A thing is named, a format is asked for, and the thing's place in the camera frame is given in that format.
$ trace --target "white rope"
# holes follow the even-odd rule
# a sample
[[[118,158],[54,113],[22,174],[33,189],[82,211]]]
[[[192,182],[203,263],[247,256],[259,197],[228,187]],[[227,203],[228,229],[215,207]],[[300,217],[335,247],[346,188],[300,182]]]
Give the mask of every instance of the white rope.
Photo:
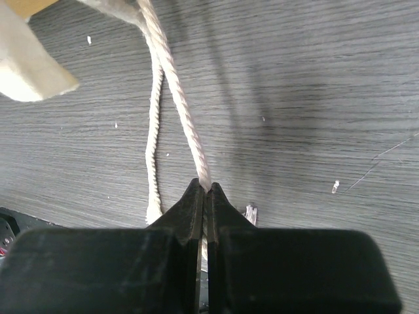
[[[153,87],[150,98],[150,125],[149,136],[147,140],[147,148],[145,151],[145,159],[147,163],[147,173],[149,180],[149,206],[147,208],[146,221],[147,224],[152,224],[155,220],[162,216],[160,208],[160,195],[158,193],[158,185],[156,179],[156,164],[155,164],[155,151],[158,135],[158,115],[160,92],[162,86],[163,74],[168,79],[169,89],[173,96],[173,101],[179,113],[183,132],[187,138],[189,148],[192,152],[192,157],[195,162],[196,172],[198,174],[199,182],[205,192],[211,189],[211,176],[209,167],[202,148],[201,140],[198,132],[194,127],[189,106],[185,99],[185,93],[177,76],[177,71],[174,66],[174,61],[166,35],[164,34],[157,15],[151,4],[150,0],[137,0],[147,29],[141,28],[143,31],[147,44],[150,48],[151,62],[153,69]],[[248,206],[245,217],[256,224],[257,208]],[[203,237],[202,237],[202,256],[208,260],[208,242],[207,242],[207,216],[204,213],[203,223]]]
[[[169,89],[173,96],[173,101],[181,119],[183,132],[187,138],[189,148],[194,158],[196,172],[198,174],[199,182],[204,188],[205,192],[211,189],[211,176],[202,148],[201,140],[196,131],[189,106],[186,102],[185,93],[181,87],[177,71],[174,66],[172,54],[167,42],[167,38],[161,28],[153,5],[149,0],[137,0],[143,13],[144,19],[150,32],[151,42],[153,43],[155,52],[158,56],[160,64],[164,70],[164,74],[168,79]]]
[[[154,46],[147,35],[146,41],[150,48],[153,84],[150,97],[149,136],[145,149],[145,163],[147,165],[147,176],[149,180],[149,206],[147,208],[145,221],[147,224],[152,224],[163,215],[160,208],[160,194],[158,193],[155,152],[159,128],[160,94],[164,76],[163,68],[155,53]]]

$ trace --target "white speck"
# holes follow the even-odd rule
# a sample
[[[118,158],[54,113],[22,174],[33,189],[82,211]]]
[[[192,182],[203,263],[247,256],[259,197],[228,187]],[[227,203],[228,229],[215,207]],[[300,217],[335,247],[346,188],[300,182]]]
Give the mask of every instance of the white speck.
[[[337,192],[338,187],[339,187],[339,180],[336,180],[332,188],[332,194]]]

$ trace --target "gray wooden surface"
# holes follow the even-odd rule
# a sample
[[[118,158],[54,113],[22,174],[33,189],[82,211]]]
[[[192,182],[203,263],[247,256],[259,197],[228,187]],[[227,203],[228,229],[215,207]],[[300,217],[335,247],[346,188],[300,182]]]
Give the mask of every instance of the gray wooden surface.
[[[155,6],[213,180],[232,204],[254,202],[260,226],[369,232],[405,313],[418,313],[419,3]],[[143,39],[71,0],[30,25],[81,87],[42,103],[0,98],[0,205],[65,226],[144,227]],[[157,159],[167,209],[196,176],[167,85]]]

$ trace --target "beige block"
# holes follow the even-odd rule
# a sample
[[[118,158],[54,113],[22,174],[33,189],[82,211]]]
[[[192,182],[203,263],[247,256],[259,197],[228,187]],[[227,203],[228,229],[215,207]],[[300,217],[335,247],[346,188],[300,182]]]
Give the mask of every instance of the beige block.
[[[40,101],[78,85],[24,20],[0,0],[0,93],[17,101]]]
[[[7,5],[23,19],[29,18],[55,2],[57,0],[6,0]]]

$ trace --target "scratch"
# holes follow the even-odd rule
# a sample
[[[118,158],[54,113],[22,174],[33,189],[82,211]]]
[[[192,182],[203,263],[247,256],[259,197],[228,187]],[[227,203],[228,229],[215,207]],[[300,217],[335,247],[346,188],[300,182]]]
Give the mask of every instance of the scratch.
[[[351,185],[349,188],[347,188],[345,192],[349,191],[355,185],[360,183],[379,163],[380,162],[377,162],[375,165],[373,165],[371,168],[369,168],[369,170],[361,178],[359,178],[353,185]]]
[[[378,158],[378,157],[380,157],[381,155],[384,155],[384,154],[387,154],[388,152],[391,152],[393,149],[396,149],[397,147],[399,147],[399,146],[401,146],[401,145],[405,144],[406,142],[410,141],[411,139],[414,139],[417,135],[419,135],[419,133],[416,133],[416,134],[415,134],[415,135],[413,135],[412,137],[409,137],[406,141],[403,141],[403,142],[401,142],[401,143],[397,144],[396,146],[393,146],[392,148],[390,148],[390,149],[386,150],[385,152],[381,152],[380,154],[376,155],[376,156],[373,158],[373,160],[374,160],[374,159],[376,159],[376,158]]]

